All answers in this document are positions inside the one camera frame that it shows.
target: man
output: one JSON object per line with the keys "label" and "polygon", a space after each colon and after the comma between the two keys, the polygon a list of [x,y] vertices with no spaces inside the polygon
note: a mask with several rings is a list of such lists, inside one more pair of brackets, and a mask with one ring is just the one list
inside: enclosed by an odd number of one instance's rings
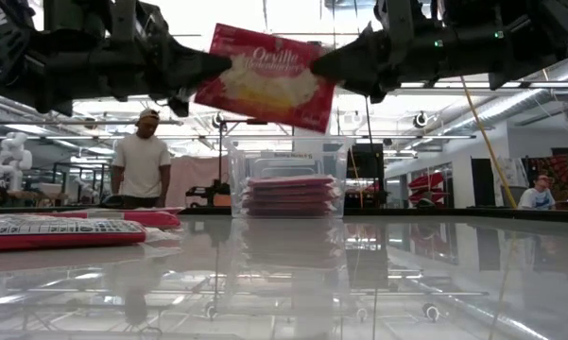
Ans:
{"label": "man", "polygon": [[525,190],[519,201],[519,209],[550,210],[555,208],[555,198],[550,189],[550,178],[547,175],[539,175],[534,180],[534,187]]}
{"label": "man", "polygon": [[158,112],[143,110],[136,123],[136,134],[127,136],[115,148],[112,193],[122,195],[127,208],[165,204],[170,184],[170,153],[167,145],[154,136],[159,124]]}

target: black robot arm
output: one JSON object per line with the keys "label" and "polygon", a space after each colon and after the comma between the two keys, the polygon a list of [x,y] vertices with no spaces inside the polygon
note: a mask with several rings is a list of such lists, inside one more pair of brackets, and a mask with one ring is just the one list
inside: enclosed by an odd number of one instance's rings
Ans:
{"label": "black robot arm", "polygon": [[383,30],[317,59],[314,74],[381,102],[402,82],[489,74],[490,87],[568,58],[568,0],[378,0]]}
{"label": "black robot arm", "polygon": [[43,9],[38,31],[25,0],[0,0],[0,95],[42,113],[148,94],[185,116],[197,85],[232,65],[180,45],[160,9],[137,0],[45,0]]}

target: white t-shirt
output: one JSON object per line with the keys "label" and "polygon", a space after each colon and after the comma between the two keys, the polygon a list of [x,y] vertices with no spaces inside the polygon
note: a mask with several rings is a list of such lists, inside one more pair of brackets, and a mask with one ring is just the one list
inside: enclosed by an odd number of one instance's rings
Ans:
{"label": "white t-shirt", "polygon": [[114,166],[124,167],[121,195],[141,198],[159,197],[162,191],[160,166],[170,165],[166,143],[130,135],[115,147]]}
{"label": "white t-shirt", "polygon": [[534,188],[527,189],[519,201],[519,209],[549,210],[555,205],[555,198],[552,197],[549,189],[539,192]]}

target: popcorn box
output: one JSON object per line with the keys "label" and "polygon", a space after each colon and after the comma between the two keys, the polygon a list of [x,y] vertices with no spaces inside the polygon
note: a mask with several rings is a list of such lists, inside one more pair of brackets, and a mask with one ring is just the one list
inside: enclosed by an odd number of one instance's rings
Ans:
{"label": "popcorn box", "polygon": [[326,132],[335,84],[311,73],[320,46],[217,24],[210,53],[231,58],[232,68],[202,83],[196,103]]}

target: clear plastic bin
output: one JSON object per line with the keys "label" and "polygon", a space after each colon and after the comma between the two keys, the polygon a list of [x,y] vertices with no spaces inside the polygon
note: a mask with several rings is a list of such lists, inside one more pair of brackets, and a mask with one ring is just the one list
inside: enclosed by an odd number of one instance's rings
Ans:
{"label": "clear plastic bin", "polygon": [[[354,139],[339,136],[226,138],[233,217],[342,217],[348,151],[353,143]],[[280,182],[278,188],[283,190],[271,191],[264,199],[260,195],[265,192],[255,185],[264,184],[265,179],[293,184]]]}

